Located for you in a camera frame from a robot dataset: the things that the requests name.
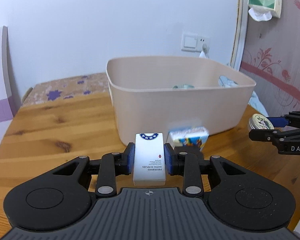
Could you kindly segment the dark brown cube block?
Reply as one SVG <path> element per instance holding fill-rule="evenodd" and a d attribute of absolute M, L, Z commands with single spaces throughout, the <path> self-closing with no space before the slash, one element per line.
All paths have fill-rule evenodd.
<path fill-rule="evenodd" d="M 204 159 L 204 155 L 198 147 L 194 146 L 178 146 L 174 148 L 174 151 L 178 155 L 194 154 L 198 159 Z"/>

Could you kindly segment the round floral metal tin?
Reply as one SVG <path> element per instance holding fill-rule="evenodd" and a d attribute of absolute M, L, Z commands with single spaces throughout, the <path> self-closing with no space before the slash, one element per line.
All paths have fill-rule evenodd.
<path fill-rule="evenodd" d="M 274 129 L 270 120 L 262 114 L 253 114 L 248 121 L 248 129 Z"/>

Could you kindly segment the colourful tissue pack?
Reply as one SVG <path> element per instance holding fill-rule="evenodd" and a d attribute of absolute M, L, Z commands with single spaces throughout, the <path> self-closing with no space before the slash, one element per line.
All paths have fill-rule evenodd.
<path fill-rule="evenodd" d="M 183 128 L 170 131 L 166 142 L 173 148 L 197 147 L 200 152 L 203 152 L 208 137 L 209 131 L 205 127 Z"/>

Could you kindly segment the white small cardboard box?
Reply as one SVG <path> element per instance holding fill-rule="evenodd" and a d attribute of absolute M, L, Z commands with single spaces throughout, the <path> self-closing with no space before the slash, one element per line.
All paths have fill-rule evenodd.
<path fill-rule="evenodd" d="M 165 185 L 166 169 L 162 133 L 135 136 L 133 183 L 135 186 Z"/>

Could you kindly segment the green checkered scrunchie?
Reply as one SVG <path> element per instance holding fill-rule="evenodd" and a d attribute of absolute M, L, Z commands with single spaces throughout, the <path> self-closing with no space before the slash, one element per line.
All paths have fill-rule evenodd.
<path fill-rule="evenodd" d="M 182 85 L 175 85 L 173 86 L 173 89 L 193 89 L 195 88 L 193 85 L 189 84 L 182 84 Z"/>

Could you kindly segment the beige plastic storage bin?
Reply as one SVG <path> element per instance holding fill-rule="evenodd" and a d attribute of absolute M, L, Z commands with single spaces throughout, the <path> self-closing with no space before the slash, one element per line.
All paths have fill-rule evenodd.
<path fill-rule="evenodd" d="M 256 82 L 211 59 L 181 56 L 136 56 L 107 63 L 111 102 L 120 140 L 128 144 L 139 133 L 162 133 L 205 127 L 217 134 L 238 125 L 247 104 L 239 107 L 234 93 L 222 89 L 224 75 L 240 85 Z M 173 89 L 189 84 L 193 89 Z"/>

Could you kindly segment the floral bedside cabinet top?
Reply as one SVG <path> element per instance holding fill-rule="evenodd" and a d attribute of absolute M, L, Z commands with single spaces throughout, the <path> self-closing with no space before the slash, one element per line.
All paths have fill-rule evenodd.
<path fill-rule="evenodd" d="M 39 83 L 23 98 L 23 106 L 38 105 L 108 91 L 106 73 L 68 77 Z"/>

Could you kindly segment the white wall plug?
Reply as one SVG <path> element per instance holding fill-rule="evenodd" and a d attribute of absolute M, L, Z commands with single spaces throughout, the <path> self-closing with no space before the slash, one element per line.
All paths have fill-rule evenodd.
<path fill-rule="evenodd" d="M 210 47 L 207 44 L 203 44 L 202 51 L 200 52 L 199 58 L 208 59 L 209 58 Z"/>

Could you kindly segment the white wall switch socket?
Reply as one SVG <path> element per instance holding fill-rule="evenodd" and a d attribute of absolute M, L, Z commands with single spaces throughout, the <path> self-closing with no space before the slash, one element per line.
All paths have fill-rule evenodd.
<path fill-rule="evenodd" d="M 210 47 L 210 39 L 208 37 L 183 32 L 181 38 L 181 50 L 200 53 L 204 43 Z"/>

